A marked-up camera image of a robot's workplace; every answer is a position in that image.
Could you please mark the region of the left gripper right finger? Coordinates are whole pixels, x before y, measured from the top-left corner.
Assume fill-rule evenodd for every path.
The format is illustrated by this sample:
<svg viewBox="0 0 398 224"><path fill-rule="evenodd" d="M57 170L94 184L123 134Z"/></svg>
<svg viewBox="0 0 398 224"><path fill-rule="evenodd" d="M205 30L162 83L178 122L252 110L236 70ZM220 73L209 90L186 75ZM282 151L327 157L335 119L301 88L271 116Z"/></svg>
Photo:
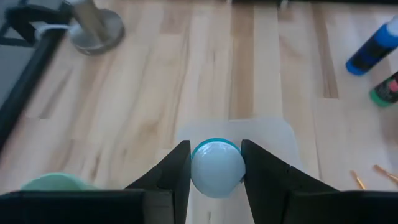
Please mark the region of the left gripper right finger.
<svg viewBox="0 0 398 224"><path fill-rule="evenodd" d="M292 192L336 191L251 140L242 140L241 154L246 166L244 185L255 224L283 224Z"/></svg>

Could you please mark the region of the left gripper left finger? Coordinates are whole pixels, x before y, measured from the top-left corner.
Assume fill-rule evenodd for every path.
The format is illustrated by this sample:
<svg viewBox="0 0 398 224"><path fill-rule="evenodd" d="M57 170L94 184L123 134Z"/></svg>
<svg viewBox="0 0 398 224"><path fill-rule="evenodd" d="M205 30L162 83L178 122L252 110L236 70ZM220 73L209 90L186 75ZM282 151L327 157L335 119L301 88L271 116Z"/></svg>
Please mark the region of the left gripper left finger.
<svg viewBox="0 0 398 224"><path fill-rule="evenodd" d="M190 172L190 141L184 140L150 171L126 187L144 191L145 224L185 224Z"/></svg>

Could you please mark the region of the small teal paint bottle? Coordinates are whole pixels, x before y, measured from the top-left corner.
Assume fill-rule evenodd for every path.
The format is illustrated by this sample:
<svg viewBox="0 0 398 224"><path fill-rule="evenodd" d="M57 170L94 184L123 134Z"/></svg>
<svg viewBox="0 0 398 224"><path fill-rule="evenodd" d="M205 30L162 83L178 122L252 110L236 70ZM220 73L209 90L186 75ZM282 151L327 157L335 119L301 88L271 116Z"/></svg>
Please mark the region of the small teal paint bottle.
<svg viewBox="0 0 398 224"><path fill-rule="evenodd" d="M240 148L227 139L207 139L192 152L191 180L196 189L207 197L229 197L245 173Z"/></svg>

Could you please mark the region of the small green paint bottle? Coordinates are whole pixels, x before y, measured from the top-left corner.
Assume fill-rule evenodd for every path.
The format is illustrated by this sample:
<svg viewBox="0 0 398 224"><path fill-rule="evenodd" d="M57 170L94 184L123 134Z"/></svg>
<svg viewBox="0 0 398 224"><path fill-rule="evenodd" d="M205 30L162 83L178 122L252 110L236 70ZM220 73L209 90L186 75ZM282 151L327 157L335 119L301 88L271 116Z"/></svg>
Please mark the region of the small green paint bottle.
<svg viewBox="0 0 398 224"><path fill-rule="evenodd" d="M398 71L380 82L369 92L370 99L380 107L387 107L398 102Z"/></svg>

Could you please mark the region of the small blue paint bottle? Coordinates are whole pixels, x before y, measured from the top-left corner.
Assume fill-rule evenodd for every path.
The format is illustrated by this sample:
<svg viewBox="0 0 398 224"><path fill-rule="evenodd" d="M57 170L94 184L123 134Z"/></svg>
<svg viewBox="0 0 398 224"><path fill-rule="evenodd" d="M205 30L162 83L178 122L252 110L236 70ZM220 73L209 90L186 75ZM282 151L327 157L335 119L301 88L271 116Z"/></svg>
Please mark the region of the small blue paint bottle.
<svg viewBox="0 0 398 224"><path fill-rule="evenodd" d="M347 70L364 75L398 47L398 14L383 24L346 62Z"/></svg>

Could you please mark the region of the clear plastic bin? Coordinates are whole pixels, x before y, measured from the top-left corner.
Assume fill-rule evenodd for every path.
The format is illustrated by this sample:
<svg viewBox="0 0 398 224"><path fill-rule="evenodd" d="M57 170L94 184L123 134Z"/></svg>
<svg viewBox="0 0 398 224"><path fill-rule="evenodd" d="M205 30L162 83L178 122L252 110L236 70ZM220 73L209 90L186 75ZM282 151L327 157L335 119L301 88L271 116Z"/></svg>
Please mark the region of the clear plastic bin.
<svg viewBox="0 0 398 224"><path fill-rule="evenodd" d="M284 162L304 170L294 131L282 118L195 122L180 128L175 140L189 140L194 150L210 138L224 138L237 146L243 139L250 139ZM237 185L228 198L214 199L200 193L192 184L186 224L254 224L244 185Z"/></svg>

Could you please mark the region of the green plastic cup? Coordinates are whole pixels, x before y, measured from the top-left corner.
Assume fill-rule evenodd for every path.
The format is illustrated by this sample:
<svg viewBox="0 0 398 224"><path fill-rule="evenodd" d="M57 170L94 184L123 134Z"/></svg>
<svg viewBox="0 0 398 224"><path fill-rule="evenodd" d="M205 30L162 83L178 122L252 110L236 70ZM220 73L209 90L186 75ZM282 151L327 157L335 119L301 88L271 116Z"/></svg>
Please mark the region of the green plastic cup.
<svg viewBox="0 0 398 224"><path fill-rule="evenodd" d="M99 188L73 175L54 172L31 180L23 185L21 190L99 190Z"/></svg>

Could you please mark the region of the white mushroom lamp brass base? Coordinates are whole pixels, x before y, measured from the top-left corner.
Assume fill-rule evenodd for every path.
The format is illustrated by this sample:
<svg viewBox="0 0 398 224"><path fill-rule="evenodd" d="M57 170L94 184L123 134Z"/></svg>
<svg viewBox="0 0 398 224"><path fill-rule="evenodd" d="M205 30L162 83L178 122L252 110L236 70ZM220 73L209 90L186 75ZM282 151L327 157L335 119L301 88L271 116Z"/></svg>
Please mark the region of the white mushroom lamp brass base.
<svg viewBox="0 0 398 224"><path fill-rule="evenodd" d="M100 9L93 0L65 0L72 11L68 36L85 55L103 54L116 47L124 37L121 17L109 9Z"/></svg>

